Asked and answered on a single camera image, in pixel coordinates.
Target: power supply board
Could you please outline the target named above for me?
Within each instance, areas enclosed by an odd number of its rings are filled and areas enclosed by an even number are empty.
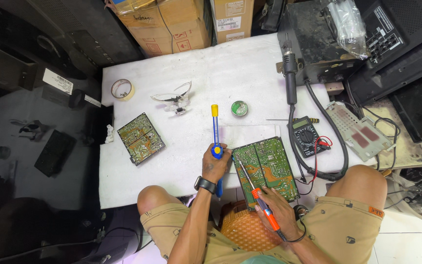
[[[249,211],[255,210],[257,201],[253,198],[252,187],[238,161],[241,161],[244,165],[255,188],[261,186],[275,188],[288,202],[301,197],[294,182],[291,167],[280,137],[234,148],[232,150],[232,160],[237,170]]]
[[[118,129],[118,135],[136,166],[166,146],[145,113]]]

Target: black wristwatch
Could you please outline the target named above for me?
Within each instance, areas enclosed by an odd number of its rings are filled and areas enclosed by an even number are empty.
[[[215,194],[216,189],[218,188],[215,183],[212,183],[207,179],[203,179],[203,177],[198,176],[195,182],[195,190],[198,190],[200,187],[208,190],[212,195]]]

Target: warning symbol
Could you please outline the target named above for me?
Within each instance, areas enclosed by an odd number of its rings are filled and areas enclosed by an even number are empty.
[[[187,37],[187,33],[185,31],[182,32],[182,33],[174,34],[173,35],[173,38],[174,39],[183,39],[183,38],[186,38],[186,37]]]
[[[148,46],[149,51],[153,53],[162,53],[162,51],[159,48],[159,45],[157,44],[146,44],[146,46]]]
[[[179,51],[186,51],[191,49],[190,42],[187,40],[177,42],[177,46],[179,47]]]

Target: blue desoldering pump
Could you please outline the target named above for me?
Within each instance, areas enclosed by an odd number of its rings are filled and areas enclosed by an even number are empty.
[[[214,132],[214,146],[211,148],[211,154],[216,159],[222,158],[222,147],[219,144],[219,127],[218,127],[218,105],[211,105],[211,115]],[[222,178],[219,179],[218,188],[216,190],[216,196],[221,199],[222,196]]]

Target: person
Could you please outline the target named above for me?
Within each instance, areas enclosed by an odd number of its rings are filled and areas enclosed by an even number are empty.
[[[202,178],[217,183],[227,169],[231,150],[223,147],[220,160],[209,146],[202,159]],[[159,186],[138,195],[141,223],[168,264],[331,264],[366,263],[384,217],[387,183],[376,170],[356,165],[334,183],[315,206],[296,221],[294,210],[274,189],[263,187],[259,196],[273,211],[287,240],[263,252],[245,251],[208,224],[211,192],[199,188],[191,208]],[[260,207],[255,210],[273,231]]]

